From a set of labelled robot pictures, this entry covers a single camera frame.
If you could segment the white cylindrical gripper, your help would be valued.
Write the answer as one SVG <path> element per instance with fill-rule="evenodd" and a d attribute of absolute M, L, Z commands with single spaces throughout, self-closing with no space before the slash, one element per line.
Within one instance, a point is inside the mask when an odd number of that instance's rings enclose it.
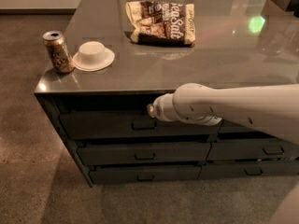
<path fill-rule="evenodd" d="M 173 95 L 168 93 L 159 96 L 153 104 L 147 105 L 147 112 L 151 118 L 157 118 L 160 121 L 175 121 L 177 113 L 172 103 Z"/>

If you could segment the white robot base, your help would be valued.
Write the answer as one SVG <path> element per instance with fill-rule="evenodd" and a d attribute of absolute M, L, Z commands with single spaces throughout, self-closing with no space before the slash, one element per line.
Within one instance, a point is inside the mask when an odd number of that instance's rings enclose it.
<path fill-rule="evenodd" d="M 299 186 L 284 198 L 268 224 L 299 224 Z"/>

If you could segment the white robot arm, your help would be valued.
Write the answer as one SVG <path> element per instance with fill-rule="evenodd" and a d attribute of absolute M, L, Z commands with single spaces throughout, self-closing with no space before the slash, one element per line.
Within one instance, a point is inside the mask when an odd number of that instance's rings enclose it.
<path fill-rule="evenodd" d="M 160 121 L 212 126 L 225 119 L 299 144 L 299 85 L 212 89 L 189 83 L 147 105 Z"/>

